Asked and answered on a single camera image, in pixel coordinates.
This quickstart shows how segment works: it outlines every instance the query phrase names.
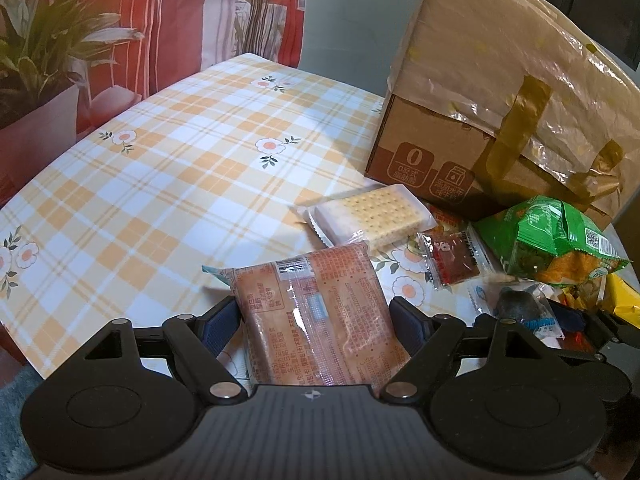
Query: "plant pot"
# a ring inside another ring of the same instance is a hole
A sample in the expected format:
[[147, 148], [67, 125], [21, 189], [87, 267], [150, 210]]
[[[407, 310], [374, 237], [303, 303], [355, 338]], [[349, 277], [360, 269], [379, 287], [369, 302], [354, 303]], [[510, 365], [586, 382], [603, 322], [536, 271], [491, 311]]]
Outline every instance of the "plant pot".
[[0, 206], [76, 143], [78, 87], [0, 130]]

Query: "snack pile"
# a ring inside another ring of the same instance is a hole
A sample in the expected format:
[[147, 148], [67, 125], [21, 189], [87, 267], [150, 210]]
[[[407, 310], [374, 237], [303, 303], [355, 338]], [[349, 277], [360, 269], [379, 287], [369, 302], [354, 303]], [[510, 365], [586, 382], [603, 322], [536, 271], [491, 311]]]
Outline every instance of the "snack pile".
[[[391, 262], [395, 273], [389, 254], [407, 251], [411, 272], [433, 290], [457, 287], [476, 315], [521, 323], [550, 346], [566, 334], [565, 348], [586, 348], [577, 309], [604, 306], [640, 326], [640, 295], [612, 274], [628, 260], [559, 200], [536, 196], [470, 224], [396, 184], [298, 212], [327, 248], [241, 269], [203, 266], [238, 301], [254, 384], [366, 383], [378, 394], [408, 354], [376, 272]], [[415, 285], [404, 276], [392, 288], [420, 307]]]

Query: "metal screw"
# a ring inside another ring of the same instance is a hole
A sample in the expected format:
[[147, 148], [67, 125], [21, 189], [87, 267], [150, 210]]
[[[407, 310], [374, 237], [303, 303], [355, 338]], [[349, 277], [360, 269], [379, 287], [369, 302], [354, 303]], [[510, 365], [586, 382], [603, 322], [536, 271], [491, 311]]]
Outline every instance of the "metal screw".
[[406, 399], [407, 397], [413, 397], [418, 392], [418, 388], [415, 384], [398, 381], [397, 383], [388, 384], [386, 392], [397, 399]]
[[212, 387], [209, 388], [209, 393], [215, 397], [219, 397], [220, 399], [231, 399], [236, 395], [239, 395], [242, 391], [242, 386], [236, 383], [216, 383]]

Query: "green snack bag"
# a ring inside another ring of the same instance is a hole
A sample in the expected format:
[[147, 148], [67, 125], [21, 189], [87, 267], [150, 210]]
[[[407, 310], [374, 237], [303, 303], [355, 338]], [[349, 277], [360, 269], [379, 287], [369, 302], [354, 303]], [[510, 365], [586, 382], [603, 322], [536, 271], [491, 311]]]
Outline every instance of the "green snack bag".
[[530, 198], [474, 227], [511, 276], [566, 286], [629, 263], [590, 218], [547, 196]]

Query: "yellow plaid tablecloth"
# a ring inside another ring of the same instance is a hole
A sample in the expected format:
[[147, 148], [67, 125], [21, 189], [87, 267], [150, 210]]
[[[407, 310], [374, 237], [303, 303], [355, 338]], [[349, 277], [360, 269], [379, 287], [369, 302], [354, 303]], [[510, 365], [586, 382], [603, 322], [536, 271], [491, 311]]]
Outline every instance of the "yellow plaid tablecloth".
[[[372, 185], [362, 172], [381, 106], [251, 54], [141, 102], [0, 210], [0, 319], [46, 377], [111, 319], [204, 313], [228, 288], [202, 264], [321, 248], [292, 206]], [[475, 317], [464, 292], [434, 293], [405, 245], [374, 264], [388, 300], [404, 290], [427, 312]], [[240, 346], [226, 364], [243, 375]]]

